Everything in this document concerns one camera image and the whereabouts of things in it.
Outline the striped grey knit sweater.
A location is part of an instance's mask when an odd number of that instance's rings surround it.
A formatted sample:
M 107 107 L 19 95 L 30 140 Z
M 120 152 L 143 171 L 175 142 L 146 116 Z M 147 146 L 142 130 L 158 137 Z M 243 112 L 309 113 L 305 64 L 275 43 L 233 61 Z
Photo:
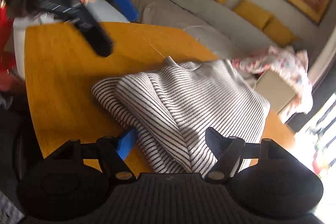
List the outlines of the striped grey knit sweater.
M 137 129 L 157 173 L 206 174 L 217 161 L 207 128 L 257 143 L 270 111 L 228 60 L 178 64 L 167 57 L 157 71 L 103 79 L 92 94 L 120 125 Z

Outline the grey covered sofa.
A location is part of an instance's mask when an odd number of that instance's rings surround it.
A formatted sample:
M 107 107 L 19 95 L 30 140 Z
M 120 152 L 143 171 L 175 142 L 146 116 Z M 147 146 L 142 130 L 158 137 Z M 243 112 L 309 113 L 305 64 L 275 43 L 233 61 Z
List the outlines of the grey covered sofa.
M 274 43 L 257 27 L 213 0 L 131 0 L 138 22 L 178 28 L 245 72 L 267 67 L 257 59 Z

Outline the beige cardboard box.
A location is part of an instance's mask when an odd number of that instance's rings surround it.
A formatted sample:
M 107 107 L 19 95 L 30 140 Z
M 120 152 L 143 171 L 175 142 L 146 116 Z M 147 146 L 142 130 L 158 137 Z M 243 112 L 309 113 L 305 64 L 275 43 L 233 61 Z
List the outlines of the beige cardboard box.
M 270 70 L 258 78 L 255 91 L 269 101 L 271 109 L 277 114 L 295 97 L 295 91 L 277 73 Z

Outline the floral pink white quilt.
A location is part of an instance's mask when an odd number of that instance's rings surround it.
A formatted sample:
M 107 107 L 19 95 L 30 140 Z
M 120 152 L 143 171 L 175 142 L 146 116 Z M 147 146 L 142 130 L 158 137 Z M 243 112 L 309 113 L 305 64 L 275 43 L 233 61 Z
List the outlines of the floral pink white quilt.
M 237 58 L 231 61 L 236 69 L 253 75 L 262 75 L 267 71 L 276 73 L 295 92 L 294 101 L 285 107 L 285 114 L 308 114 L 313 107 L 312 83 L 307 69 L 309 57 L 307 50 L 295 51 L 292 46 L 280 48 L 270 46 L 267 50 Z

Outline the yellow cushion right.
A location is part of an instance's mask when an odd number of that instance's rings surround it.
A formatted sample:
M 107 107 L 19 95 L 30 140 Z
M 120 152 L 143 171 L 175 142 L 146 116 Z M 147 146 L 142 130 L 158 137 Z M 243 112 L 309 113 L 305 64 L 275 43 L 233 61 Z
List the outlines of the yellow cushion right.
M 282 48 L 298 40 L 298 37 L 275 17 L 272 17 L 268 21 L 262 31 L 268 38 Z

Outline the yellow cushion middle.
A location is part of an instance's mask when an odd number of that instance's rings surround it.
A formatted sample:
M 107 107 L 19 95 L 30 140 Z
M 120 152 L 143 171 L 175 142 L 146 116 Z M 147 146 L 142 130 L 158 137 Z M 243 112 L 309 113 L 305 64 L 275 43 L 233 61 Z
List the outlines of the yellow cushion middle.
M 241 0 L 232 11 L 259 30 L 263 30 L 272 18 L 270 12 L 264 10 L 250 0 Z

